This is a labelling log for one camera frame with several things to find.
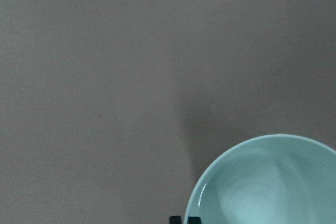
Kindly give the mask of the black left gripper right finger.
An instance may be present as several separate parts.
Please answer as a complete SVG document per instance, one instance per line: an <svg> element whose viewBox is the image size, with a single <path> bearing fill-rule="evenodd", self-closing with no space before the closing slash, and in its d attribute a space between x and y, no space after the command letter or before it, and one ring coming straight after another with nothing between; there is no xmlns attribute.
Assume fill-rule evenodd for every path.
<svg viewBox="0 0 336 224"><path fill-rule="evenodd" d="M201 224L201 218L198 216L189 216L187 224Z"/></svg>

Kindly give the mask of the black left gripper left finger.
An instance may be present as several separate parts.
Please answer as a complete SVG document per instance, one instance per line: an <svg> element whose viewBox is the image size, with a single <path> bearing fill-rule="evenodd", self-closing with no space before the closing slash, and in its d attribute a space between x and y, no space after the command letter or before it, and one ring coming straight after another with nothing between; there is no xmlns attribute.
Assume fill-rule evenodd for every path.
<svg viewBox="0 0 336 224"><path fill-rule="evenodd" d="M181 216L170 216L169 224L182 224Z"/></svg>

